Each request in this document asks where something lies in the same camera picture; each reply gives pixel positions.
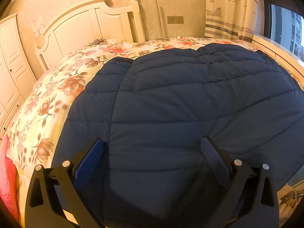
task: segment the floral bedding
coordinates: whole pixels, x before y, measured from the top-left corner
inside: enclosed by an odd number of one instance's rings
[[[171,48],[198,49],[210,43],[235,44],[256,51],[249,42],[221,39],[166,39],[127,43],[119,39],[95,40],[64,57],[35,87],[11,122],[7,135],[7,157],[13,160],[20,177],[19,211],[24,226],[27,189],[34,167],[50,167],[63,124],[75,98],[103,65],[114,57],[135,59]]]

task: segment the white headboard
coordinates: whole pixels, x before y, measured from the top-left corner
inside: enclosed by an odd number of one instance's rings
[[[134,42],[128,13],[132,12],[139,43],[145,42],[137,0],[130,6],[110,8],[106,0],[86,0],[67,9],[43,32],[44,45],[35,52],[44,71],[52,69],[72,51],[96,39],[122,39]]]

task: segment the silver screw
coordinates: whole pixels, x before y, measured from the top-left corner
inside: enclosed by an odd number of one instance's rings
[[[66,161],[63,161],[62,166],[68,167],[70,164],[71,164],[70,161],[66,160]]]
[[[236,159],[236,160],[234,161],[234,164],[237,165],[237,166],[241,166],[242,163],[243,163],[243,162],[240,161],[239,159]]]
[[[41,168],[42,168],[41,164],[38,164],[38,165],[35,167],[35,170],[39,171],[39,170],[41,170]]]
[[[269,165],[268,164],[263,164],[262,167],[263,167],[264,170],[269,170]]]

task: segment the navy blue quilt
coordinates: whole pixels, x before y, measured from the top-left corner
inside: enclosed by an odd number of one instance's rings
[[[261,51],[209,44],[108,61],[74,101],[52,166],[94,138],[103,160],[83,191],[108,227],[185,227],[222,194],[200,151],[209,135],[232,158],[267,163],[276,190],[304,164],[304,93]]]

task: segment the curtain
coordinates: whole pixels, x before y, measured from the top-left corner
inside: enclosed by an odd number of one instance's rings
[[[205,37],[250,41],[259,0],[206,0]]]

